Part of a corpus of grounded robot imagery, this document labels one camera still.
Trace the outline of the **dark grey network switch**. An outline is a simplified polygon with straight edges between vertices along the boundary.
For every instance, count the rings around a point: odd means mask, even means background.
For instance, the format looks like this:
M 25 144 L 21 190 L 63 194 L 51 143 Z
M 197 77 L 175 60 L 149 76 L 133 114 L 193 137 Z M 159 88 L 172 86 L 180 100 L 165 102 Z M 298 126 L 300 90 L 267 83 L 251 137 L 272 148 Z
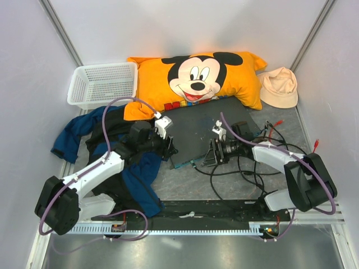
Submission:
M 162 113 L 173 122 L 169 134 L 173 136 L 173 144 L 178 150 L 178 153 L 171 157 L 175 169 L 187 165 L 191 160 L 197 161 L 204 157 L 209 149 L 210 140 L 218 137 L 212 128 L 220 119 L 221 112 L 229 125 L 246 122 L 253 134 L 260 130 L 247 109 L 234 96 Z

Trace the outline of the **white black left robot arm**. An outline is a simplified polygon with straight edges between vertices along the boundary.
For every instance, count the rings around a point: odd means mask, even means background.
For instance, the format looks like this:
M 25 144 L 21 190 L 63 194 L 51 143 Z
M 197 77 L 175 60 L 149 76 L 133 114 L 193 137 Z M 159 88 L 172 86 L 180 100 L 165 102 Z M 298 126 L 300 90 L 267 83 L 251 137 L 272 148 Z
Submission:
M 176 154 L 173 137 L 168 133 L 172 125 L 167 116 L 157 119 L 153 125 L 137 121 L 123 141 L 110 147 L 95 162 L 62 179 L 48 178 L 35 206 L 35 214 L 40 218 L 40 234 L 46 235 L 44 225 L 48 225 L 50 231 L 64 235 L 79 221 L 92 217 L 121 218 L 121 204 L 107 194 L 89 197 L 88 193 L 111 176 L 139 162 L 144 153 L 154 152 L 164 159 Z

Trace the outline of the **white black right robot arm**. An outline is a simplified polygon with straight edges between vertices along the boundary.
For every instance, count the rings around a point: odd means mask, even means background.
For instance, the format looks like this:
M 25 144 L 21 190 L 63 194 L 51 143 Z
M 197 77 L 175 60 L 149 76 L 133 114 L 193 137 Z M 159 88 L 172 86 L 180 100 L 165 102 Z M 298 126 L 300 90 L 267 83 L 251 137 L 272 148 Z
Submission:
M 212 139 L 202 162 L 212 167 L 226 164 L 233 157 L 245 157 L 263 163 L 283 174 L 287 189 L 265 194 L 264 202 L 257 206 L 258 217 L 271 220 L 277 211 L 296 208 L 302 212 L 320 211 L 327 215 L 336 212 L 336 186 L 316 153 L 300 154 L 272 144 L 267 138 L 253 137 L 246 133 L 245 122 L 222 127 L 216 121 L 212 131 L 218 138 Z

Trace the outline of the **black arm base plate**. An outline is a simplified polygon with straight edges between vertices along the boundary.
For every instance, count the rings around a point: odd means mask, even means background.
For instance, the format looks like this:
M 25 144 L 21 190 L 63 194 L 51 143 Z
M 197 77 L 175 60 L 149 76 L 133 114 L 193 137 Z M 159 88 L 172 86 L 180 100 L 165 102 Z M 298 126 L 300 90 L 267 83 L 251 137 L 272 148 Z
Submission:
M 126 220 L 128 230 L 191 231 L 191 230 L 242 230 L 251 222 L 277 224 L 291 219 L 287 210 L 261 211 L 254 200 L 167 200 L 160 213 L 148 218 L 127 213 L 109 218 L 94 217 L 98 221 Z

